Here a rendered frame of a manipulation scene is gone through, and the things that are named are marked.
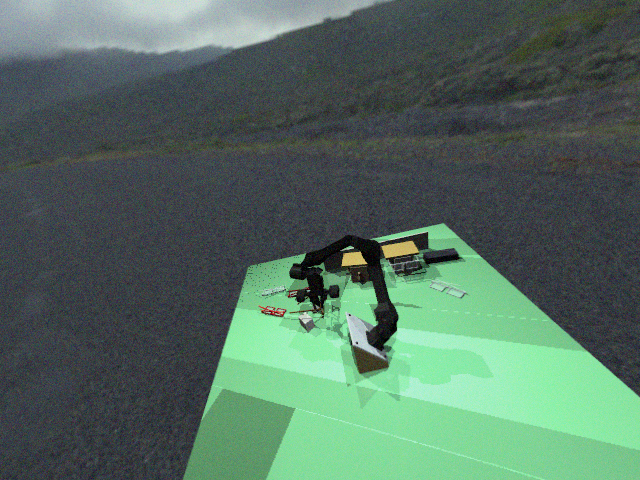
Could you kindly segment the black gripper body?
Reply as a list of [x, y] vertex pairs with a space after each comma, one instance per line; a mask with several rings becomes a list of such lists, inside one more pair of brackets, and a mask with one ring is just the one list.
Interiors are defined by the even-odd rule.
[[297, 295], [296, 295], [297, 302], [304, 302], [305, 297], [307, 296], [309, 296], [310, 300], [315, 300], [316, 296], [321, 296], [321, 298], [325, 298], [327, 297], [327, 295], [330, 295], [331, 298], [339, 297], [338, 285], [331, 285], [328, 290], [326, 290], [326, 288], [323, 288], [321, 280], [317, 284], [311, 285], [308, 283], [308, 285], [309, 285], [310, 291], [307, 291], [306, 289], [300, 289], [297, 291]]

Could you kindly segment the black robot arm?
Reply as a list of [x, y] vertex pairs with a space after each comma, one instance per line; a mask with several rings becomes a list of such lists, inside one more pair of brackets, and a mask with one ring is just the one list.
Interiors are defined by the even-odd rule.
[[366, 330], [366, 336], [368, 344], [382, 351], [382, 345], [397, 331], [399, 316], [388, 295], [380, 264], [380, 245], [376, 240], [346, 235], [323, 249], [307, 253], [301, 264], [293, 263], [289, 275], [293, 279], [304, 280], [307, 278], [311, 285], [317, 284], [321, 280], [324, 288], [323, 276], [320, 276], [323, 269], [313, 266], [322, 264], [329, 256], [349, 246], [360, 250], [369, 267], [378, 302], [377, 308], [374, 309], [378, 324], [370, 332]]

